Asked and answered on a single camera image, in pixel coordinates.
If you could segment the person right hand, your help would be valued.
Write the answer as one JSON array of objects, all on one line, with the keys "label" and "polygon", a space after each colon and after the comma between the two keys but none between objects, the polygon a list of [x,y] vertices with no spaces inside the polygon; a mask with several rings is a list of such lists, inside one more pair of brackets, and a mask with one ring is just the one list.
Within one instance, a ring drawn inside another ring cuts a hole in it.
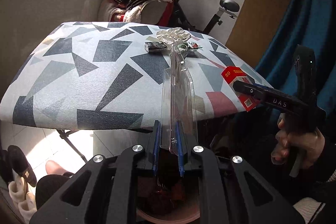
[{"label": "person right hand", "polygon": [[290,147],[303,149],[306,156],[302,160],[302,168],[310,168],[317,159],[325,146],[325,138],[318,128],[314,132],[297,133],[287,130],[288,126],[285,116],[280,115],[277,122],[279,132],[276,134],[277,145],[271,153],[271,159],[275,164],[280,164],[289,157]]}]

